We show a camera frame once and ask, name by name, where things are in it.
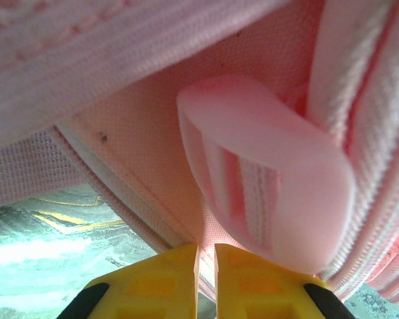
dark speck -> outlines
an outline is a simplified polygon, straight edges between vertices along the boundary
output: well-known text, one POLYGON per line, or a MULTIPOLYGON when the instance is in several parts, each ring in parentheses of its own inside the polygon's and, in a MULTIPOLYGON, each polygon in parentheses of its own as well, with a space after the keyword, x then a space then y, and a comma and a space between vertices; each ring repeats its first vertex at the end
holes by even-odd
POLYGON ((102 143, 106 143, 108 141, 108 136, 104 132, 99 132, 99 138, 102 143))

pink fabric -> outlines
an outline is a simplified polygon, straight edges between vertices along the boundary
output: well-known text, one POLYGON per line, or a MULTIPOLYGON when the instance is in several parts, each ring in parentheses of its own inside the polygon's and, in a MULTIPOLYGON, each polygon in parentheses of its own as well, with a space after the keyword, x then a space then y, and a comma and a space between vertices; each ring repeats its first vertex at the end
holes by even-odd
POLYGON ((321 274, 348 298, 399 233, 399 1, 326 2, 307 118, 346 150, 355 170, 354 215, 321 274))
POLYGON ((51 1, 0 30, 0 147, 197 53, 287 1, 51 1))
POLYGON ((0 206, 82 183, 45 132, 0 149, 0 206))
MULTIPOLYGON (((128 215, 122 218, 135 213, 172 246, 199 244, 205 264, 202 273, 210 282, 213 244, 238 244, 216 221, 192 177, 180 136, 176 95, 200 78, 249 74, 296 107, 295 100, 305 101, 314 50, 311 39, 317 34, 322 4, 293 1, 59 125, 91 172, 127 205, 128 215)), ((104 198, 112 202, 112 196, 104 198)), ((208 296, 213 296, 212 288, 213 283, 208 284, 208 296)))
POLYGON ((384 290, 389 283, 396 286, 399 277, 399 236, 381 263, 368 278, 368 284, 377 291, 384 290))

seam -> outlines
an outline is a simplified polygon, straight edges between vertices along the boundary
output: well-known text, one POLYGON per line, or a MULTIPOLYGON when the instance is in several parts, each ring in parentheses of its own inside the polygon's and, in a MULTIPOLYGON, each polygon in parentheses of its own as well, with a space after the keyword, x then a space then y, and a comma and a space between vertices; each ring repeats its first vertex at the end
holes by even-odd
POLYGON ((56 33, 49 38, 39 40, 37 45, 31 47, 31 49, 26 51, 16 50, 12 54, 12 57, 7 60, 7 62, 4 60, 0 61, 0 72, 10 68, 14 64, 26 61, 28 58, 32 58, 44 49, 55 47, 71 40, 77 35, 91 30, 93 27, 97 26, 99 22, 106 22, 129 7, 132 7, 131 0, 115 0, 113 4, 109 5, 107 8, 83 18, 83 20, 70 25, 61 32, 56 33))
MULTIPOLYGON (((183 223, 180 222, 180 220, 178 218, 176 218, 174 212, 167 207, 167 205, 163 204, 160 200, 160 198, 142 181, 142 179, 140 177, 137 176, 137 174, 134 172, 134 170, 131 167, 128 167, 126 164, 124 164, 124 160, 121 158, 121 156, 119 154, 117 154, 113 148, 111 148, 110 146, 101 146, 98 142, 97 142, 97 134, 96 134, 96 130, 94 128, 92 128, 88 123, 86 123, 85 121, 82 120, 82 118, 79 115, 76 115, 74 117, 74 121, 77 122, 77 124, 79 125, 79 127, 81 127, 85 132, 87 132, 88 137, 91 139, 91 141, 93 141, 93 145, 94 148, 96 148, 96 150, 99 149, 106 149, 108 150, 108 152, 110 154, 112 154, 112 157, 115 158, 116 161, 118 161, 120 163, 121 166, 123 166, 125 169, 127 169, 127 176, 131 177, 132 180, 134 180, 140 187, 142 187, 144 189, 144 191, 146 191, 146 193, 148 194, 148 196, 150 196, 151 199, 153 199, 156 204, 155 205, 151 205, 149 203, 147 203, 148 201, 142 198, 142 201, 144 203, 146 203, 149 207, 152 208, 152 210, 157 211, 156 208, 161 207, 164 211, 166 211, 167 215, 171 216, 172 221, 170 221, 170 223, 176 223, 176 226, 179 227, 184 234, 180 234, 180 231, 176 231, 176 229, 174 229, 174 225, 171 225, 168 221, 168 219, 164 219, 162 216, 160 216, 161 220, 166 223, 171 229, 173 229, 176 233, 178 233, 180 235, 180 237, 186 241, 187 243, 195 243, 195 244, 199 244, 196 239, 194 238, 194 236, 191 235, 191 232, 188 231, 185 226, 183 225, 183 223)), ((121 179, 120 176, 117 176, 124 184, 127 185, 127 183, 121 179)))
POLYGON ((44 11, 46 8, 52 7, 55 5, 55 2, 46 2, 46 0, 38 0, 35 4, 33 4, 30 8, 30 11, 27 12, 23 17, 19 17, 16 19, 11 19, 8 23, 3 24, 0 22, 0 33, 10 29, 13 25, 16 25, 17 23, 20 23, 21 21, 28 20, 31 18, 35 13, 40 13, 41 11, 44 11))
MULTIPOLYGON (((108 192, 108 195, 112 197, 112 200, 116 202, 116 205, 113 205, 112 203, 109 203, 107 201, 107 204, 113 208, 115 211, 120 211, 117 207, 126 207, 123 202, 119 198, 117 198, 109 188, 103 184, 103 182, 96 176, 96 174, 89 168, 89 166, 80 158, 80 156, 77 154, 77 152, 72 148, 72 146, 69 144, 67 139, 63 136, 61 131, 56 127, 53 126, 52 128, 49 128, 47 132, 50 134, 50 136, 57 141, 57 146, 74 162, 77 164, 77 167, 79 169, 79 172, 85 176, 86 180, 89 182, 89 184, 99 193, 101 190, 106 190, 108 192)), ((152 247, 156 252, 162 252, 164 249, 171 249, 172 246, 169 244, 164 238, 161 238, 157 232, 155 232, 149 225, 145 224, 139 216, 136 214, 133 214, 131 217, 131 222, 125 222, 132 228, 132 230, 139 235, 139 237, 145 241, 148 245, 152 247)))

gray stone floor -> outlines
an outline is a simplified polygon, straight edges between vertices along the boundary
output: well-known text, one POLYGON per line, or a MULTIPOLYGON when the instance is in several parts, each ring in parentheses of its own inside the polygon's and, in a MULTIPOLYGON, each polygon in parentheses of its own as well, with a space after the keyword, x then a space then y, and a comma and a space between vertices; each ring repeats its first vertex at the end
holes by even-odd
MULTIPOLYGON (((88 186, 0 208, 0 318, 56 318, 92 279, 155 252, 88 186)), ((200 295, 199 316, 215 318, 200 295)))

